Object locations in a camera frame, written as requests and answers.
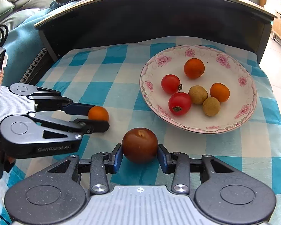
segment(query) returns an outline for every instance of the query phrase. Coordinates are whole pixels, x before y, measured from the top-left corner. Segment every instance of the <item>green pillow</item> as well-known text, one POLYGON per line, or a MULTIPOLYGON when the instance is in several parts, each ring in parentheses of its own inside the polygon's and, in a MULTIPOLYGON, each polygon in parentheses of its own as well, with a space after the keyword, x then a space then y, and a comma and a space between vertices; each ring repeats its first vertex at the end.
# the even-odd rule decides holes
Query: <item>green pillow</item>
POLYGON ((13 12, 14 4, 0 0, 0 22, 13 12))

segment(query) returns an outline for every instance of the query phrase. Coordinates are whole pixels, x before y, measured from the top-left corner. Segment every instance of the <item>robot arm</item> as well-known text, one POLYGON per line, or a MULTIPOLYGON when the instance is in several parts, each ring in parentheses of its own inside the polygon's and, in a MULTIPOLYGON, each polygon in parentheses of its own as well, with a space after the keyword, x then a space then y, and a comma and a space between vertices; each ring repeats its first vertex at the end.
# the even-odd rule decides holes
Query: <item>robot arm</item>
POLYGON ((14 166, 7 157, 26 159, 78 151, 84 134, 105 132, 107 121, 63 121, 39 114, 64 111, 87 116, 94 105, 74 103, 59 91, 16 83, 0 87, 0 178, 14 166))

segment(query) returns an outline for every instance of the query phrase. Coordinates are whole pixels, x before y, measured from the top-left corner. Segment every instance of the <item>plate rim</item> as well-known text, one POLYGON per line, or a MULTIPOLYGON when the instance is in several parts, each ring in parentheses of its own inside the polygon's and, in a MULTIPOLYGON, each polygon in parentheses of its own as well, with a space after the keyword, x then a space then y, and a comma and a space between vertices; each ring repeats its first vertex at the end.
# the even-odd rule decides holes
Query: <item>plate rim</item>
POLYGON ((142 93, 142 98, 144 99, 146 105, 151 109, 151 111, 154 112, 154 114, 156 114, 156 115, 157 115, 159 118, 161 118, 163 121, 165 121, 165 122, 167 122, 167 123, 169 123, 169 124, 175 126, 176 128, 180 128, 180 129, 183 129, 183 130, 185 130, 185 131, 189 131, 189 132, 193 132, 193 133, 197 133, 197 134, 223 134, 223 133, 227 133, 227 132, 230 132, 230 131, 233 131, 233 130, 239 128, 240 126, 242 126, 245 122, 247 122, 247 121, 252 117, 253 113, 255 112, 255 109, 256 109, 256 106, 257 106, 257 102, 258 102, 258 100, 257 100, 257 99, 258 99, 258 92, 257 92, 257 88, 256 88, 255 81, 254 81, 252 75, 246 70, 246 68, 245 68, 238 60, 236 60, 235 58, 233 58, 232 56, 230 56, 230 55, 227 54, 226 52, 220 51, 220 50, 218 50, 218 49, 215 49, 215 48, 212 48, 212 47, 209 47, 209 46, 190 45, 190 44, 188 44, 188 45, 178 45, 178 46, 169 47, 169 48, 167 48, 167 49, 164 49, 164 50, 162 50, 162 51, 156 53, 156 54, 155 54, 154 56, 152 56, 152 57, 145 63, 145 65, 143 66, 143 68, 142 68, 142 70, 141 70, 141 73, 140 73, 139 85, 140 85, 140 91, 141 91, 141 93, 142 93), (179 124, 179 123, 177 123, 177 124, 178 124, 178 126, 177 126, 177 125, 175 125, 175 124, 169 122, 167 118, 163 118, 163 117, 161 116, 161 114, 157 114, 157 113, 155 112, 156 109, 153 108, 152 106, 150 106, 150 105, 148 104, 148 102, 147 102, 147 100, 146 100, 146 98, 145 98, 145 96, 144 96, 144 93, 143 93, 143 91, 145 91, 144 86, 142 86, 142 84, 144 84, 144 82, 142 82, 142 79, 141 79, 142 76, 145 75, 145 73, 143 73, 143 71, 144 71, 144 69, 145 69, 147 63, 148 63, 150 60, 152 60, 152 58, 154 58, 156 55, 160 54, 161 52, 164 52, 164 51, 170 50, 170 49, 174 49, 175 47, 180 47, 180 48, 182 49, 183 47, 187 47, 187 46, 196 46, 196 47, 198 47, 198 48, 200 48, 200 49, 206 48, 206 49, 209 49, 209 50, 213 50, 213 51, 215 51, 215 52, 218 52, 218 53, 224 53, 225 55, 227 55, 228 57, 230 57, 233 61, 239 63, 241 69, 242 69, 243 71, 245 71, 245 72, 248 73, 248 75, 249 75, 250 78, 252 79, 251 88, 252 88, 253 92, 255 93, 255 94, 253 95, 253 101, 252 101, 253 110, 249 113, 248 116, 242 118, 240 121, 237 122, 237 124, 232 124, 231 126, 226 127, 226 128, 228 128, 228 129, 224 128, 224 129, 216 129, 216 130, 213 130, 213 131, 207 131, 207 130, 201 130, 201 129, 191 128, 191 127, 189 127, 189 126, 184 126, 183 124, 179 124))

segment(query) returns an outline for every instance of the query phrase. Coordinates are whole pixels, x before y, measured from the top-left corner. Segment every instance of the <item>orange fruit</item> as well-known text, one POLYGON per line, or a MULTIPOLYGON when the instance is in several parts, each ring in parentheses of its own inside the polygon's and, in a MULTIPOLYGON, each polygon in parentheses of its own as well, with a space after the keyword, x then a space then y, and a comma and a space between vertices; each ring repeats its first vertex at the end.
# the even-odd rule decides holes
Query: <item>orange fruit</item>
POLYGON ((94 106, 88 111, 88 119, 98 121, 108 121, 109 115, 104 107, 94 106))
POLYGON ((214 83, 210 88, 210 96, 218 99, 219 102, 225 102, 229 99, 230 90, 222 83, 214 83))
POLYGON ((184 73, 192 80, 200 77, 204 71, 204 63, 198 58, 191 58, 184 64, 184 73))

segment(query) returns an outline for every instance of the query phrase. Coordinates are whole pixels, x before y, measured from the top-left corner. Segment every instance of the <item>pink flower pattern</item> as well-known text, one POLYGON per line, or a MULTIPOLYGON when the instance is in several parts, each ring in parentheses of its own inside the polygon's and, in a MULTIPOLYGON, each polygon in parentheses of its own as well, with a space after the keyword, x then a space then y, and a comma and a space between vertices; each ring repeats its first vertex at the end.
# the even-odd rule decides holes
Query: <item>pink flower pattern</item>
POLYGON ((172 60, 171 57, 167 57, 164 55, 158 55, 158 57, 155 59, 155 62, 157 63, 158 67, 162 67, 163 65, 166 65, 168 62, 172 60))
POLYGON ((185 56, 187 58, 192 58, 192 57, 194 57, 194 55, 195 55, 195 51, 193 49, 189 48, 185 51, 185 56))
POLYGON ((245 78, 244 76, 241 76, 239 79, 238 79, 238 82, 240 84, 241 87, 245 86, 247 84, 247 81, 248 81, 248 78, 245 78))
POLYGON ((206 127, 206 129, 218 129, 220 128, 220 126, 210 126, 210 127, 206 127))
POLYGON ((149 80, 146 80, 145 84, 146 84, 148 90, 153 92, 153 84, 149 80))
POLYGON ((165 117, 167 117, 168 119, 174 119, 170 114, 168 114, 161 106, 157 105, 158 107, 158 112, 161 114, 161 115, 164 115, 165 117))
POLYGON ((225 66, 225 68, 231 68, 229 62, 228 62, 228 57, 224 54, 219 53, 216 56, 216 61, 221 64, 222 66, 225 66))
POLYGON ((251 111, 251 104, 243 105, 240 111, 235 116, 235 119, 239 118, 242 115, 245 115, 246 113, 251 111))

